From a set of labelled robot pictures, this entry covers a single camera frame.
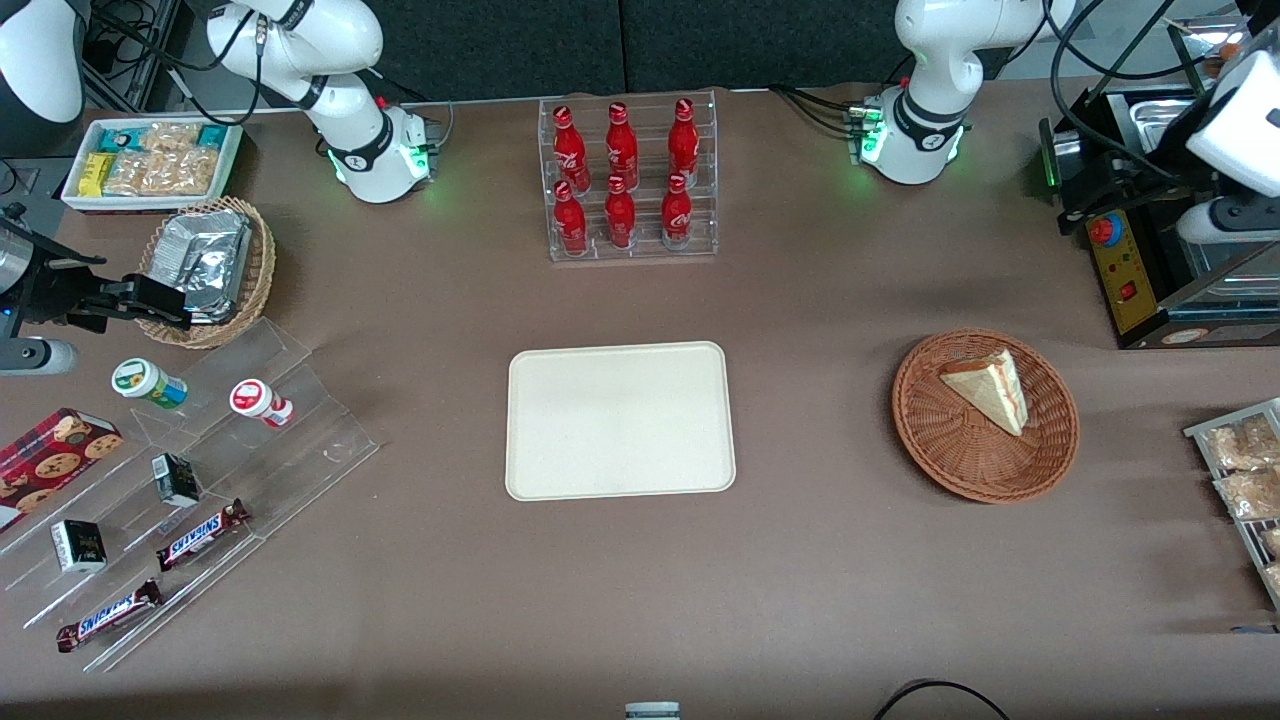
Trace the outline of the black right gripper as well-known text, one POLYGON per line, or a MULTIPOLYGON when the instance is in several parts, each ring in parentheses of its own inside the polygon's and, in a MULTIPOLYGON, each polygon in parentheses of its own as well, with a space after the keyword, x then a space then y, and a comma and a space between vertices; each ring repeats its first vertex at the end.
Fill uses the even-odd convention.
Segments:
POLYGON ((93 300, 104 279, 91 268, 105 264, 106 258, 77 252, 33 232, 23 220, 24 214, 24 205, 8 208, 12 247, 15 255, 26 258, 26 268, 8 286, 13 334, 26 323, 52 323, 102 334, 113 319, 151 322, 178 331, 191 328, 186 295, 145 274, 131 273, 110 282, 108 293, 115 300, 93 300))

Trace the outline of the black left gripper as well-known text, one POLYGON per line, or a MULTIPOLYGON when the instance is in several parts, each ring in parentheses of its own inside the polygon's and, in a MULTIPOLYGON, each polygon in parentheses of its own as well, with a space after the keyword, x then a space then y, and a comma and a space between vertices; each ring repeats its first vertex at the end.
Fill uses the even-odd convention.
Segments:
POLYGON ((1060 234, 1075 234, 1093 217, 1189 193, 1201 183, 1196 168, 1175 165, 1152 170, 1116 151, 1097 152, 1088 161, 1092 182, 1060 186, 1060 234))

